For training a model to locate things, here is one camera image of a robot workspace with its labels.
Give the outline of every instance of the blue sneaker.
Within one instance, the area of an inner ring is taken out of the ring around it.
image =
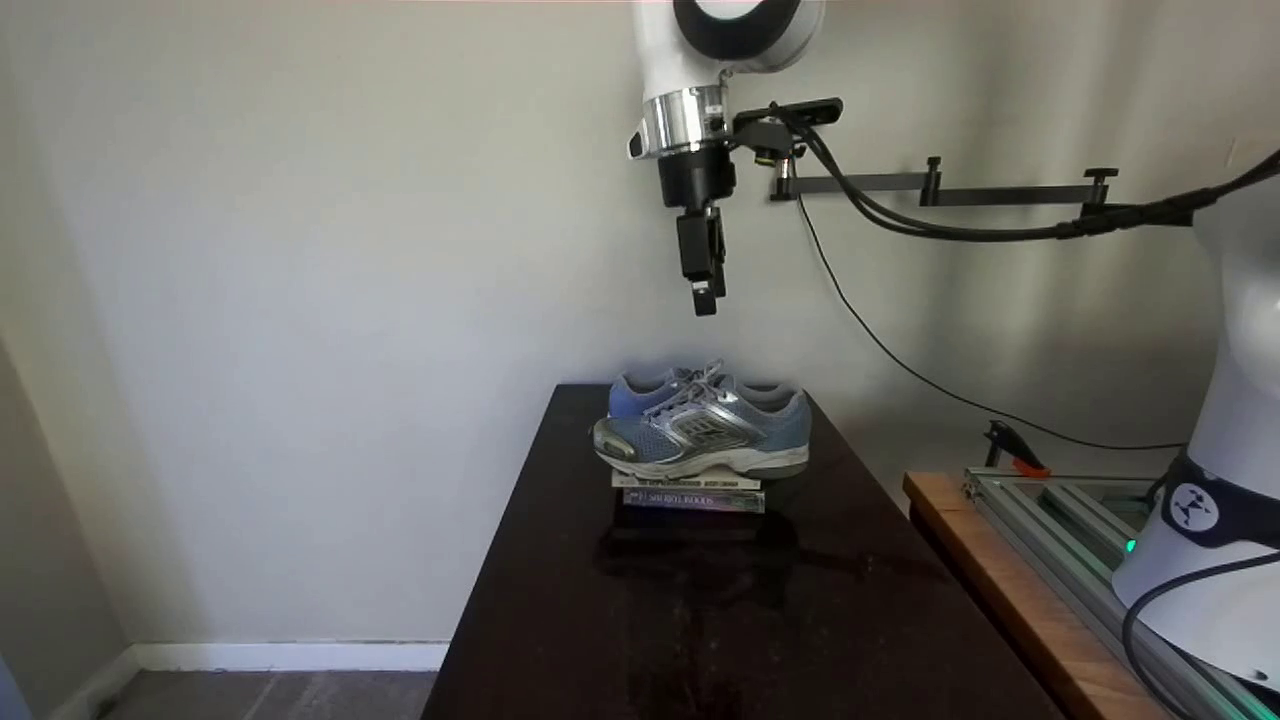
[[[714,466],[777,479],[808,465],[812,423],[803,391],[751,391],[716,374],[690,380],[639,416],[599,420],[591,442],[614,469],[646,480],[690,478]]]
[[[719,373],[721,360],[701,370],[672,368],[657,378],[640,379],[627,373],[618,375],[609,388],[609,418],[639,418],[641,413],[671,400],[690,382]]]

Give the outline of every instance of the black wire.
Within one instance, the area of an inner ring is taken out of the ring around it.
[[[831,173],[832,178],[845,192],[845,196],[849,197],[864,218],[892,232],[932,240],[954,242],[1023,242],[1032,240],[1070,240],[1102,234],[1117,229],[1129,229],[1164,222],[1185,213],[1194,213],[1217,202],[1220,197],[1229,192],[1280,174],[1280,151],[1277,151],[1231,182],[1184,192],[1146,205],[1112,209],[1056,225],[1021,229],[980,229],[940,225],[904,215],[873,200],[845,177],[831,149],[827,147],[826,141],[808,122],[776,102],[769,106],[769,111],[813,150],[818,161]]]
[[[1129,659],[1129,666],[1133,667],[1133,674],[1142,680],[1142,684],[1147,685],[1151,694],[1156,696],[1156,700],[1162,702],[1170,712],[1176,715],[1180,720],[1196,720],[1189,712],[1183,710],[1180,706],[1175,705],[1172,700],[1160,689],[1156,683],[1147,674],[1147,670],[1138,662],[1138,655],[1134,652],[1133,647],[1133,628],[1138,621],[1138,614],[1143,611],[1152,601],[1157,597],[1167,593],[1169,591],[1178,589],[1183,585],[1203,580],[1206,578],[1213,578],[1216,575],[1225,575],[1228,573],[1238,573],[1240,570],[1248,570],[1251,568],[1261,568],[1262,565],[1271,565],[1274,562],[1280,562],[1280,552],[1271,552],[1267,555],[1260,555],[1257,557],[1251,557],[1248,560],[1236,560],[1234,562],[1225,562],[1222,565],[1215,565],[1212,568],[1204,568],[1203,570],[1196,570],[1194,573],[1187,573],[1185,575],[1178,575],[1171,580],[1166,580],[1149,591],[1144,592],[1132,606],[1129,611],[1124,614],[1124,623],[1120,625],[1120,644],[1124,646],[1124,655]]]
[[[1125,450],[1125,451],[1128,451],[1128,450],[1174,450],[1174,448],[1183,447],[1185,445],[1185,443],[1181,443],[1181,442],[1160,443],[1160,445],[1107,445],[1107,443],[1101,443],[1101,442],[1089,442],[1087,439],[1080,439],[1080,438],[1071,437],[1069,434],[1060,433],[1057,430],[1046,428],[1044,425],[1042,425],[1039,423],[1033,423],[1033,421],[1030,421],[1030,420],[1028,420],[1025,418],[1020,418],[1018,415],[1014,415],[1012,413],[1005,413],[1004,410],[997,410],[997,409],[995,409],[995,407],[992,407],[989,405],[983,405],[982,402],[978,402],[978,401],[974,401],[974,400],[969,400],[968,397],[964,397],[960,393],[952,392],[952,391],[950,391],[950,389],[940,386],[938,383],[931,380],[929,378],[922,375],[920,373],[918,373],[916,370],[914,370],[910,365],[908,365],[906,363],[904,363],[897,355],[895,355],[893,351],[890,350],[888,346],[886,346],[881,341],[881,338],[876,334],[876,331],[873,331],[870,328],[870,325],[867,324],[867,320],[863,319],[863,316],[858,313],[858,310],[854,309],[854,305],[849,301],[849,297],[845,296],[845,290],[840,286],[840,279],[836,278],[836,272],[832,270],[831,263],[827,260],[827,252],[822,249],[822,241],[818,238],[818,231],[813,227],[813,219],[809,218],[809,210],[804,206],[804,197],[797,195],[796,196],[796,204],[800,206],[800,214],[804,217],[805,224],[809,225],[809,234],[813,236],[813,245],[814,245],[814,247],[818,249],[818,258],[822,259],[822,265],[823,265],[823,268],[827,269],[827,277],[831,278],[831,284],[836,288],[836,295],[840,296],[840,301],[845,304],[845,307],[849,310],[849,314],[852,315],[855,320],[858,320],[858,324],[860,324],[863,327],[863,331],[865,331],[867,336],[872,338],[872,342],[874,342],[877,345],[877,347],[879,347],[881,351],[883,351],[884,355],[887,355],[888,359],[892,360],[899,368],[906,370],[906,373],[909,375],[911,375],[915,379],[920,380],[922,383],[932,387],[933,389],[941,392],[942,395],[946,395],[947,397],[950,397],[952,400],[957,400],[960,402],[964,402],[965,405],[968,405],[970,407],[977,407],[978,410],[983,410],[983,411],[991,413],[993,415],[1000,415],[1001,418],[1007,418],[1010,420],[1021,423],[1021,424],[1027,425],[1028,428],[1034,428],[1034,429],[1037,429],[1037,430],[1039,430],[1039,432],[1042,432],[1044,434],[1050,434],[1050,436],[1053,436],[1056,438],[1065,439],[1068,442],[1073,442],[1075,445],[1083,445],[1085,447],[1096,447],[1098,450]]]

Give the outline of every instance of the white wall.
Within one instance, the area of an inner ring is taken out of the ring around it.
[[[982,459],[986,415],[878,354],[748,158],[730,297],[692,316],[655,169],[621,159],[623,4],[4,8],[0,322],[133,639],[449,637],[553,384],[623,366],[790,375],[890,486]],[[1271,0],[849,0],[733,101],[844,96],[847,172],[1119,164],[1115,200],[1151,199],[1280,145],[1277,22]],[[959,247],[810,206],[919,369],[1093,438],[1188,437],[1216,324],[1188,232]],[[1166,460],[1030,439],[1059,468]]]
[[[45,717],[128,642],[0,341],[0,717]]]

